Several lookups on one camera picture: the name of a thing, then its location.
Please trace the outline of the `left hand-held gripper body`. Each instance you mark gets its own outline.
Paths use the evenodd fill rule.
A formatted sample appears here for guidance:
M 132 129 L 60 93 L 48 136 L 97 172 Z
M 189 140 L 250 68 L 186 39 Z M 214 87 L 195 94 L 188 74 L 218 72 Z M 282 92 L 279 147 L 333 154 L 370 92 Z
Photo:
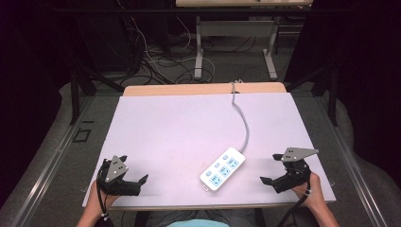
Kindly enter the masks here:
M 134 182 L 124 180 L 128 170 L 125 162 L 122 162 L 116 155 L 111 160 L 105 159 L 100 169 L 100 189 L 108 195 L 138 196 L 141 187 L 135 186 Z

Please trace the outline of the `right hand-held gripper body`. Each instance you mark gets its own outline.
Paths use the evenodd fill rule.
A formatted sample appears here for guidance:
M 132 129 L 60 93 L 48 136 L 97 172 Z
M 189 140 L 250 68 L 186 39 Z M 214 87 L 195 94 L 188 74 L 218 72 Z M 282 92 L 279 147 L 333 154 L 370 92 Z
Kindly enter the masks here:
M 273 180 L 275 191 L 281 193 L 306 183 L 310 178 L 311 170 L 305 158 L 318 153 L 319 151 L 313 148 L 287 148 L 281 160 L 286 174 Z

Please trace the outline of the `person's right hand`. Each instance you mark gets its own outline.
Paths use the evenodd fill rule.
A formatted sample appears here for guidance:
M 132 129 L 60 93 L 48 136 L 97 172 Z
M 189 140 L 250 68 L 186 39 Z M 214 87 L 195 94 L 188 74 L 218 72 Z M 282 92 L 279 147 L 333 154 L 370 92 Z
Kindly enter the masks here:
M 309 193 L 304 201 L 304 205 L 312 212 L 318 211 L 325 206 L 321 180 L 314 172 L 310 174 L 309 183 L 295 186 L 292 188 L 292 191 L 299 199 L 305 196 L 306 193 Z

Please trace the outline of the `person's left hand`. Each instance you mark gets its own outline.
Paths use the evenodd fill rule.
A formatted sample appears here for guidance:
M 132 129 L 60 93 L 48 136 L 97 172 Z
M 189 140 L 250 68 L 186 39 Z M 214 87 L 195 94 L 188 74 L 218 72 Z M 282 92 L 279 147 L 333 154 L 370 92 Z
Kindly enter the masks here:
M 108 195 L 101 189 L 98 189 L 97 181 L 94 181 L 91 185 L 90 195 L 86 204 L 86 210 L 97 210 L 100 211 L 101 214 L 105 214 L 117 199 L 118 196 Z

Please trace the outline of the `white power strip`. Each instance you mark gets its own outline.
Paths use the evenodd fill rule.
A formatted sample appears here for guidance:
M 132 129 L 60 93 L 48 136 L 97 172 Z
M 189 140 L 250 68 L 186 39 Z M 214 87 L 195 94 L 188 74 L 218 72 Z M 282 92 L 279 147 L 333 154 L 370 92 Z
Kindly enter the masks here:
M 242 166 L 246 157 L 235 148 L 225 150 L 215 162 L 200 175 L 200 180 L 206 190 L 219 190 Z

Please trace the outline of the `white table mat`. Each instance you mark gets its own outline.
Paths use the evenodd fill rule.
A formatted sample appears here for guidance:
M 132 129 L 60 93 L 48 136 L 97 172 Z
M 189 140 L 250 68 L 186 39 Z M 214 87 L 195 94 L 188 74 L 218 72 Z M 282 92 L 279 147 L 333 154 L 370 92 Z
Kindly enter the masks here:
M 122 96 L 99 157 L 128 156 L 130 182 L 148 174 L 118 210 L 263 207 L 297 200 L 261 182 L 285 173 L 272 155 L 311 146 L 289 93 Z M 227 148 L 241 150 L 244 164 L 219 190 L 205 190 L 201 173 Z

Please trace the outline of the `person's teal shirt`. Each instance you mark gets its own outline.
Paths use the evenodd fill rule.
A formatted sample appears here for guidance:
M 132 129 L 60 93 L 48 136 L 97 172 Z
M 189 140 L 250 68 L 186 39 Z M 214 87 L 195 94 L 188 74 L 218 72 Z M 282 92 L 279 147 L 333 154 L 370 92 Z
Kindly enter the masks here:
M 176 221 L 167 225 L 166 227 L 230 227 L 226 223 L 208 220 L 208 219 L 190 219 L 183 221 Z

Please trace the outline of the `black metal stand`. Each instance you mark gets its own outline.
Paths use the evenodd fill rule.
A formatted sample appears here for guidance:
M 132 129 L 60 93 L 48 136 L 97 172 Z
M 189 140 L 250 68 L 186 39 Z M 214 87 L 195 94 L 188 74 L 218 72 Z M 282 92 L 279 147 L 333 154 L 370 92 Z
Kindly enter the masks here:
M 301 77 L 300 79 L 291 82 L 286 86 L 288 92 L 293 91 L 307 81 L 315 79 L 316 82 L 311 89 L 313 96 L 323 96 L 324 92 L 328 92 L 328 107 L 327 115 L 334 126 L 338 126 L 337 122 L 337 96 L 338 96 L 338 81 L 339 68 L 334 63 L 329 62 Z
M 100 81 L 101 83 L 115 89 L 117 92 L 122 93 L 124 91 L 124 88 L 121 85 L 116 84 L 112 80 L 107 79 L 97 71 L 86 66 L 78 64 L 70 67 L 69 71 L 72 104 L 71 125 L 74 125 L 80 117 L 79 91 L 82 91 L 86 96 L 94 96 L 97 92 L 93 80 Z

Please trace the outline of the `wooden table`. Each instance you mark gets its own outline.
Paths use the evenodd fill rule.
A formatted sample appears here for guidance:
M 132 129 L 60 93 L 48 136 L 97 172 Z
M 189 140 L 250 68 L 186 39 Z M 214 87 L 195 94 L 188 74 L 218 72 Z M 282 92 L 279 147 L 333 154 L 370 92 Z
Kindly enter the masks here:
M 135 85 L 128 86 L 123 96 L 220 95 L 231 92 L 248 94 L 285 93 L 286 91 L 286 87 L 281 82 Z

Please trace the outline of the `white-framed background desk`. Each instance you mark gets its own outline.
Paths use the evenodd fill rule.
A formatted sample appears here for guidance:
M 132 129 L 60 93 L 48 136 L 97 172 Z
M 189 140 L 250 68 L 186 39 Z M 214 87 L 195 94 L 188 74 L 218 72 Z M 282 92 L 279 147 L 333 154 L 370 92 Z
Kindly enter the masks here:
M 310 6 L 314 0 L 176 0 L 176 6 L 184 9 L 302 9 Z M 278 76 L 271 58 L 275 40 L 278 36 L 280 16 L 269 16 L 268 20 L 244 19 L 202 19 L 196 17 L 197 56 L 195 60 L 194 79 L 202 77 L 202 61 L 204 60 L 201 46 L 203 37 L 264 37 L 268 46 L 263 50 L 268 76 L 277 80 Z

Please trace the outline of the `aluminium floor rail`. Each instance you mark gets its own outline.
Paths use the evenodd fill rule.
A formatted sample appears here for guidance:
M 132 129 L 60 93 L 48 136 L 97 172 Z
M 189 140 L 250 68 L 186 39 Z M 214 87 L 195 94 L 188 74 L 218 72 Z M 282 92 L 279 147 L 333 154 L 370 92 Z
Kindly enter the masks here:
M 9 198 L 3 227 L 75 227 L 101 147 L 95 96 L 85 97 L 78 121 L 65 105 L 22 181 Z
M 388 227 L 387 221 L 384 219 L 381 211 L 379 210 L 372 192 L 361 174 L 357 160 L 342 137 L 339 128 L 332 123 L 332 120 L 328 116 L 324 98 L 316 97 L 315 102 L 317 103 L 325 123 L 333 133 L 334 138 L 340 148 L 340 158 L 353 183 L 354 188 L 356 189 L 359 200 L 361 201 L 370 222 L 372 223 L 373 227 Z

